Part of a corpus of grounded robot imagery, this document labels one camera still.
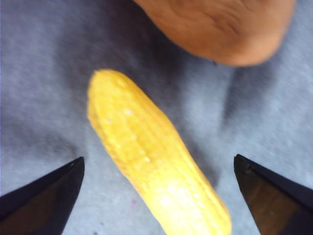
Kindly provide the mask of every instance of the skin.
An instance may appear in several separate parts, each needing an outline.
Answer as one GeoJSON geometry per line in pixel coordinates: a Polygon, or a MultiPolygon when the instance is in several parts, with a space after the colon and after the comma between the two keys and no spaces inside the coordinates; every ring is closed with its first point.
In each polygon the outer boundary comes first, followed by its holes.
{"type": "Polygon", "coordinates": [[[188,52],[231,66],[255,65],[279,48],[296,0],[135,0],[188,52]]]}

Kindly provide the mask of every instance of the gray cloth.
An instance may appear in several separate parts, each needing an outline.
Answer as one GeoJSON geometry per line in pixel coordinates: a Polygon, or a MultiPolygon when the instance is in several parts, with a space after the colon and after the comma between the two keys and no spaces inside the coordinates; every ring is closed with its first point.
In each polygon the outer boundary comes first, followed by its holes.
{"type": "Polygon", "coordinates": [[[298,2],[270,61],[231,68],[171,43],[131,0],[2,1],[2,194],[84,156],[64,235],[164,234],[86,118],[91,74],[112,68],[174,123],[233,234],[258,234],[233,173],[237,153],[313,188],[312,9],[298,2]]]}

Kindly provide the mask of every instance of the gray fabric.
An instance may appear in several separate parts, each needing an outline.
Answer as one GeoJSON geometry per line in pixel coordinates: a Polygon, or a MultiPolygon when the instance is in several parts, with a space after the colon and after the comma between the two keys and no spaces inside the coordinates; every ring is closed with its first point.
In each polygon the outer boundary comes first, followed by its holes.
{"type": "Polygon", "coordinates": [[[298,2],[278,53],[231,68],[172,44],[130,0],[4,0],[1,192],[84,156],[64,235],[161,235],[86,118],[94,70],[130,76],[168,115],[228,206],[234,235],[256,235],[233,173],[240,153],[313,188],[313,1],[298,2]]]}

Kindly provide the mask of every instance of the yellow corn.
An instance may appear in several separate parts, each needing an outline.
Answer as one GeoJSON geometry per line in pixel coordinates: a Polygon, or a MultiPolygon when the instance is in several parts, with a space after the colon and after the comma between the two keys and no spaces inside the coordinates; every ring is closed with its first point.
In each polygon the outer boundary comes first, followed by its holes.
{"type": "Polygon", "coordinates": [[[89,120],[168,235],[229,235],[227,208],[167,116],[127,76],[96,71],[89,120]]]}

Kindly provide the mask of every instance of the black object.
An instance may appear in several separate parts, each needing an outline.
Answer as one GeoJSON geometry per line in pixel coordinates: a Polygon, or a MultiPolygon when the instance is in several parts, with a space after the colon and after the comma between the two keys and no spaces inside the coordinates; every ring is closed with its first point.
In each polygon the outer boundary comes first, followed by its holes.
{"type": "Polygon", "coordinates": [[[313,235],[313,190],[241,155],[234,169],[261,235],[313,235]]]}
{"type": "Polygon", "coordinates": [[[84,177],[84,158],[0,198],[0,235],[61,235],[84,177]]]}

